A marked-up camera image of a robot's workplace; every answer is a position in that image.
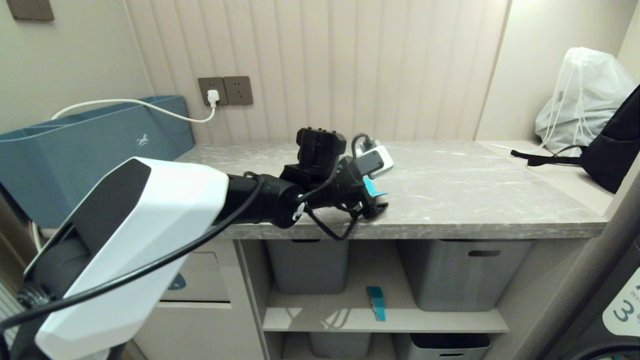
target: gray countertop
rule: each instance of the gray countertop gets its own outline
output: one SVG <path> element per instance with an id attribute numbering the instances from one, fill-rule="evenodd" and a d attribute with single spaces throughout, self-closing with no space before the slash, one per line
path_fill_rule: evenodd
<path id="1" fill-rule="evenodd" d="M 376 179 L 389 207 L 361 219 L 354 238 L 551 239 L 598 236 L 607 221 L 572 197 L 475 142 L 387 142 L 391 172 Z M 280 175 L 297 163 L 292 144 L 198 145 L 176 161 L 200 163 L 228 174 Z M 319 209 L 341 233 L 349 216 Z M 290 229 L 270 224 L 233 225 L 224 238 L 322 238 L 305 214 Z"/>

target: vertical paneled wall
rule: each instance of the vertical paneled wall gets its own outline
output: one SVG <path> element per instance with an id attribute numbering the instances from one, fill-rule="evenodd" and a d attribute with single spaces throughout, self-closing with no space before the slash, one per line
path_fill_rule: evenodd
<path id="1" fill-rule="evenodd" d="M 300 127 L 383 140 L 471 139 L 508 0 L 124 0 L 152 87 L 206 117 L 196 79 L 248 75 L 198 143 L 292 140 Z"/>

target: blue fabric bin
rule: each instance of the blue fabric bin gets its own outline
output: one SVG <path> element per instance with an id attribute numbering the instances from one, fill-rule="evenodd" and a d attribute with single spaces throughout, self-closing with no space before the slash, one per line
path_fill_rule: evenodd
<path id="1" fill-rule="evenodd" d="M 187 114 L 181 96 L 140 100 Z M 192 147 L 188 122 L 116 104 L 1 134 L 0 184 L 36 224 L 56 227 L 126 159 L 174 160 Z"/>

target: plastic bag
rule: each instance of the plastic bag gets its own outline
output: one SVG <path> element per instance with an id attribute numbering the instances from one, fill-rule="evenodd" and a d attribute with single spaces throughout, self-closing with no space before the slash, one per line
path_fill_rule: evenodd
<path id="1" fill-rule="evenodd" d="M 572 47 L 564 56 L 553 97 L 536 118 L 536 134 L 553 153 L 589 145 L 635 84 L 610 54 Z M 562 153 L 578 156 L 579 148 Z"/>

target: wall outlet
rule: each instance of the wall outlet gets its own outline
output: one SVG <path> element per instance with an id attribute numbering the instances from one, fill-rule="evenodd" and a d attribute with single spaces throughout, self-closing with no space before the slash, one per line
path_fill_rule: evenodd
<path id="1" fill-rule="evenodd" d="M 251 105 L 251 81 L 248 76 L 229 76 L 224 78 L 229 105 Z"/>
<path id="2" fill-rule="evenodd" d="M 227 105 L 227 92 L 225 91 L 225 82 L 222 78 L 198 78 L 198 85 L 200 85 L 200 95 L 202 96 L 202 102 L 206 106 L 210 106 L 207 99 L 207 91 L 217 90 L 220 94 L 220 100 L 218 100 L 218 106 Z"/>

